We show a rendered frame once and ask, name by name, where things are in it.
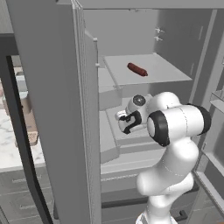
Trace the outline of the grey cupboard drawer front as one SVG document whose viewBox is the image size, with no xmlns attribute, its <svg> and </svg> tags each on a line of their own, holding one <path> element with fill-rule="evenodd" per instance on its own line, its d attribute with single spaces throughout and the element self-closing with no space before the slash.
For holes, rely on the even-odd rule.
<svg viewBox="0 0 224 224">
<path fill-rule="evenodd" d="M 37 168 L 36 174 L 41 187 L 49 186 L 49 179 L 45 168 Z M 28 190 L 29 188 L 23 170 L 0 172 L 0 194 Z"/>
<path fill-rule="evenodd" d="M 0 196 L 0 206 L 9 221 L 39 214 L 29 192 L 15 192 Z"/>
</svg>

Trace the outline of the brown woven basket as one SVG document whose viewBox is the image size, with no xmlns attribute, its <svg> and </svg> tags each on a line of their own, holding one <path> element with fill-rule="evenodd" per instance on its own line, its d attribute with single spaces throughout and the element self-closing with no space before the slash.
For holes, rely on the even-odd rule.
<svg viewBox="0 0 224 224">
<path fill-rule="evenodd" d="M 38 143 L 39 133 L 37 131 L 28 132 L 27 136 L 30 146 L 36 145 Z"/>
</svg>

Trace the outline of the grey fridge door with bins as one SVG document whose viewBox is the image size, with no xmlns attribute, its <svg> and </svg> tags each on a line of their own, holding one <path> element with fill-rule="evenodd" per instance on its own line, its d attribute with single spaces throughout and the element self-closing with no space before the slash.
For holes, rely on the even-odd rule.
<svg viewBox="0 0 224 224">
<path fill-rule="evenodd" d="M 224 224 L 224 9 L 212 12 L 190 102 L 211 113 L 212 125 L 195 139 L 199 190 L 186 224 Z"/>
</svg>

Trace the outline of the grey fridge door, flat panel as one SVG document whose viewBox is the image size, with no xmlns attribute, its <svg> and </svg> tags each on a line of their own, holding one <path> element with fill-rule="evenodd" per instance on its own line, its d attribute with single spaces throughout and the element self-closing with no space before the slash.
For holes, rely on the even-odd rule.
<svg viewBox="0 0 224 224">
<path fill-rule="evenodd" d="M 78 0 L 7 0 L 60 224 L 102 224 L 98 75 Z"/>
</svg>

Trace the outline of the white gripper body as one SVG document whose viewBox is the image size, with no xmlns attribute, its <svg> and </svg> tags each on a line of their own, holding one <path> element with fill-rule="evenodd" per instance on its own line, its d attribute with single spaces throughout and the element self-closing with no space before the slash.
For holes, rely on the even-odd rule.
<svg viewBox="0 0 224 224">
<path fill-rule="evenodd" d="M 118 126 L 121 132 L 130 133 L 130 125 L 126 121 L 119 120 Z"/>
</svg>

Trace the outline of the brown box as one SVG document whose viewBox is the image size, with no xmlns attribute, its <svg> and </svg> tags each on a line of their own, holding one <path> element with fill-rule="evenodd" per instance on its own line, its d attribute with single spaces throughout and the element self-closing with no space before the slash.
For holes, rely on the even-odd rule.
<svg viewBox="0 0 224 224">
<path fill-rule="evenodd" d="M 37 125 L 35 123 L 34 114 L 32 111 L 32 105 L 27 92 L 21 92 L 19 94 L 22 110 L 24 113 L 24 121 L 28 132 L 36 131 Z"/>
</svg>

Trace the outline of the pale blue bowl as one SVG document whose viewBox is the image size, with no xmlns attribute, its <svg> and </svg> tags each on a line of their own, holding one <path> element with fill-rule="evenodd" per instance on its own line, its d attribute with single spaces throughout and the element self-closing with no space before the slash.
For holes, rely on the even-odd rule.
<svg viewBox="0 0 224 224">
<path fill-rule="evenodd" d="M 19 92 L 19 97 L 21 99 L 26 99 L 28 97 L 28 89 L 25 82 L 25 77 L 23 75 L 19 75 L 16 77 L 17 88 Z"/>
</svg>

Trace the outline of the grey freezer drawer front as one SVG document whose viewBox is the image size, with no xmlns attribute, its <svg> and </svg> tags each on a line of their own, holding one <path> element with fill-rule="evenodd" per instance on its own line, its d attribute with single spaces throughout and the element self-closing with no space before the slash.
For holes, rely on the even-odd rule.
<svg viewBox="0 0 224 224">
<path fill-rule="evenodd" d="M 176 199 L 171 206 L 171 216 L 178 224 L 186 224 L 199 186 Z M 101 182 L 102 224 L 135 224 L 144 211 L 148 198 L 136 189 L 136 177 L 111 179 Z"/>
</svg>

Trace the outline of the dark red sausage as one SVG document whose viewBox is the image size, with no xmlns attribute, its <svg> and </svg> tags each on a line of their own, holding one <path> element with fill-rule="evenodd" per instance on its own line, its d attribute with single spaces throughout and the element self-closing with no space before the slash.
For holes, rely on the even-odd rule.
<svg viewBox="0 0 224 224">
<path fill-rule="evenodd" d="M 138 75 L 140 75 L 140 76 L 145 77 L 145 76 L 148 75 L 148 73 L 147 73 L 147 71 L 146 71 L 145 69 L 143 69 L 143 68 L 141 68 L 141 67 L 139 67 L 139 66 L 137 66 L 137 65 L 135 65 L 135 64 L 133 64 L 133 63 L 129 63 L 129 64 L 127 65 L 127 68 L 128 68 L 130 71 L 132 71 L 132 72 L 134 72 L 135 74 L 138 74 Z"/>
</svg>

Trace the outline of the grey stepped fridge shelf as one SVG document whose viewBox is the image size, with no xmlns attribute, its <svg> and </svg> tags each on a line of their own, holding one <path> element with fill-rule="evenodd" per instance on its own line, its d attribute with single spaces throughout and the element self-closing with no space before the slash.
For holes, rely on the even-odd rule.
<svg viewBox="0 0 224 224">
<path fill-rule="evenodd" d="M 147 129 L 141 129 L 128 135 L 120 131 L 115 114 L 124 109 L 128 101 L 129 98 L 123 98 L 121 106 L 108 108 L 100 112 L 100 152 L 102 164 L 119 158 L 122 154 L 161 149 L 161 146 L 149 136 Z"/>
</svg>

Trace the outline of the grey fridge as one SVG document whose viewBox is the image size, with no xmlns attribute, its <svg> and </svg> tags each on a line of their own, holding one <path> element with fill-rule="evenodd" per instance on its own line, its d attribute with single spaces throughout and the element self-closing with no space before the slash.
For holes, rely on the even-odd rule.
<svg viewBox="0 0 224 224">
<path fill-rule="evenodd" d="M 123 98 L 130 101 L 134 95 L 172 92 L 181 104 L 191 103 L 212 12 L 224 9 L 224 0 L 82 0 L 81 4 L 85 34 L 94 41 L 91 56 L 98 75 L 99 117 L 101 111 L 121 106 Z M 165 33 L 157 33 L 157 27 Z M 156 41 L 156 36 L 163 41 Z M 103 61 L 105 56 L 153 53 L 191 80 L 119 86 Z M 126 153 L 101 163 L 101 183 L 136 177 L 137 189 L 138 174 L 155 165 L 164 152 L 161 146 L 160 150 Z"/>
</svg>

